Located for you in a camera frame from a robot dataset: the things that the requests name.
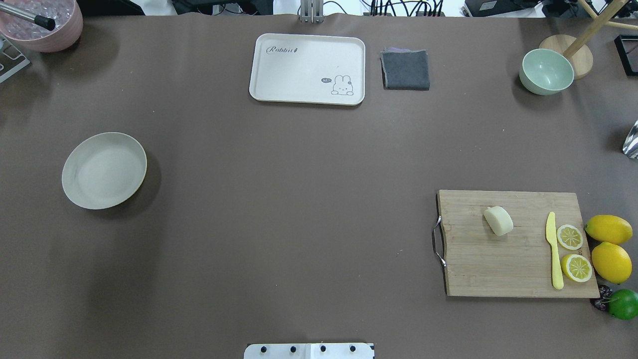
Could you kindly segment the white steamed bun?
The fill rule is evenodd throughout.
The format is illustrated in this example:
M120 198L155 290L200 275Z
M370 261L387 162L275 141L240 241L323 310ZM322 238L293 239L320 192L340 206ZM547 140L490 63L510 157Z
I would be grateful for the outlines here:
M513 230L513 220L501 206L488 207L483 211L483 217L496 236L503 236Z

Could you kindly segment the beige round plate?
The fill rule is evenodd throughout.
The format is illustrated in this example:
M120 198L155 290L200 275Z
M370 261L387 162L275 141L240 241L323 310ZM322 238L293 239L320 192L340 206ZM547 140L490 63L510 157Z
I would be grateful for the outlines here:
M100 210L132 197L145 180L146 151L137 139L119 132L82 141L62 168L62 190L75 205Z

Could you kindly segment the beige rabbit tray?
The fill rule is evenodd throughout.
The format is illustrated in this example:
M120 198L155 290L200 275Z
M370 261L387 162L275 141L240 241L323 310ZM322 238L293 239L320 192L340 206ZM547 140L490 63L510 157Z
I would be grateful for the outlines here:
M262 34L249 94L266 102L358 105L365 96L365 44L342 36Z

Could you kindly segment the lemon half near bun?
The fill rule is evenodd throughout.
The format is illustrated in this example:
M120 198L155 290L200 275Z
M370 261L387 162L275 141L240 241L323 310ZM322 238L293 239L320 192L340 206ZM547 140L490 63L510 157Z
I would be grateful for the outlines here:
M556 236L558 243L568 250L579 250L586 241L586 237L581 230L569 224L558 227Z

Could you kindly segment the black tray with glasses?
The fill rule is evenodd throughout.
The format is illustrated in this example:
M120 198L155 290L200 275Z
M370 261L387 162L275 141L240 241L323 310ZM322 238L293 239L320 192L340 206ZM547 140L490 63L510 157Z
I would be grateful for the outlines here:
M627 76L638 75L638 36L618 35L614 40L616 50Z

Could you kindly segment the grey folded cloth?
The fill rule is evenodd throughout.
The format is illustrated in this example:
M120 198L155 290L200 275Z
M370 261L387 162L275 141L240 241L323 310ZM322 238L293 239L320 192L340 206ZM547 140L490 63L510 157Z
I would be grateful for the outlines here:
M384 87L397 90L429 90L427 50L386 48L380 54Z

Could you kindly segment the mint green bowl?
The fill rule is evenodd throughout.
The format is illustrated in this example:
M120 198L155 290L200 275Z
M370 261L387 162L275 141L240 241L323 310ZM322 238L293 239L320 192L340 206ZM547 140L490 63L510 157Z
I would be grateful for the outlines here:
M547 48L536 48L522 59L519 79L524 88L536 95L554 95L571 86L575 72L562 54Z

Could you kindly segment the wooden cup tree stand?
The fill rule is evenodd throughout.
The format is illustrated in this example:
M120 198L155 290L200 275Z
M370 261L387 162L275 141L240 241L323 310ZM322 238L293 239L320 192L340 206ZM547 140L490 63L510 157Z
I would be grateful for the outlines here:
M616 13L622 11L629 3L628 0L613 0L600 12L597 12L585 0L579 0L577 3L583 8L588 18L592 19L588 27L577 37L566 34L552 35L541 41L539 48L552 50L563 55L572 65L574 79L582 79L593 68L593 55L587 43L602 27L615 27L636 32L637 25L613 20Z

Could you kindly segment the yellow plastic knife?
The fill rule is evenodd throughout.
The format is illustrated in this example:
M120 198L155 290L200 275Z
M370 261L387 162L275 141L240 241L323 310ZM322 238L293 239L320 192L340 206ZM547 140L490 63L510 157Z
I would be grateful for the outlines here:
M550 211L545 219L545 240L550 246L552 287L556 290L562 290L564 288L564 279L561 271L560 254L558 252L556 214L553 211Z

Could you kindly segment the pink bowl with ice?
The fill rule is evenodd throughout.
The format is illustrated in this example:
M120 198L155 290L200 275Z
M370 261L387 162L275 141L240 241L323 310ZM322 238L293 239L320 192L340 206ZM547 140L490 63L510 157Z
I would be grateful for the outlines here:
M57 52L80 38L83 16L76 0L2 0L1 34L38 52Z

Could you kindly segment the dark grapes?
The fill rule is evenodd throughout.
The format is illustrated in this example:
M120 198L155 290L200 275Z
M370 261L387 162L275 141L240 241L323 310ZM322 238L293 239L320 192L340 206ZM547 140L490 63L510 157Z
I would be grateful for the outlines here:
M599 297L591 298L590 304L595 307L595 309L603 312L609 311L609 300L613 295L613 289L607 285L599 284L598 285Z

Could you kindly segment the metal scoop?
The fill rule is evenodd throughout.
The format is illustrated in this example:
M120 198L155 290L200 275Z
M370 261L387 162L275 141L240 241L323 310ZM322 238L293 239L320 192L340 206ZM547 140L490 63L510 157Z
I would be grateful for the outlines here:
M638 159L638 121L632 125L625 137L622 152L629 159Z

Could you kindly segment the green lime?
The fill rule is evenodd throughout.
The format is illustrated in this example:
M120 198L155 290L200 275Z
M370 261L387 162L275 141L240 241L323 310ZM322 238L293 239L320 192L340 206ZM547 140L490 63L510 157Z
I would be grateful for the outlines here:
M620 320L632 320L638 315L638 294L629 289L613 293L608 302L608 311Z

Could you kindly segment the white cup rack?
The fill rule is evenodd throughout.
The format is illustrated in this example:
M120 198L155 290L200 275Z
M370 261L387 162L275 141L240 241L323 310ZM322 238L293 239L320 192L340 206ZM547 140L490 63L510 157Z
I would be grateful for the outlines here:
M0 83L30 65L29 59L7 38L0 35Z

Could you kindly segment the aluminium frame post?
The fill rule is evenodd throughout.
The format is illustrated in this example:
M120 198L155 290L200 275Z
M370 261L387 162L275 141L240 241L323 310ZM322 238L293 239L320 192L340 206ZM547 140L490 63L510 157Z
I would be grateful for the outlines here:
M301 23L322 23L325 19L323 0L301 0L299 20Z

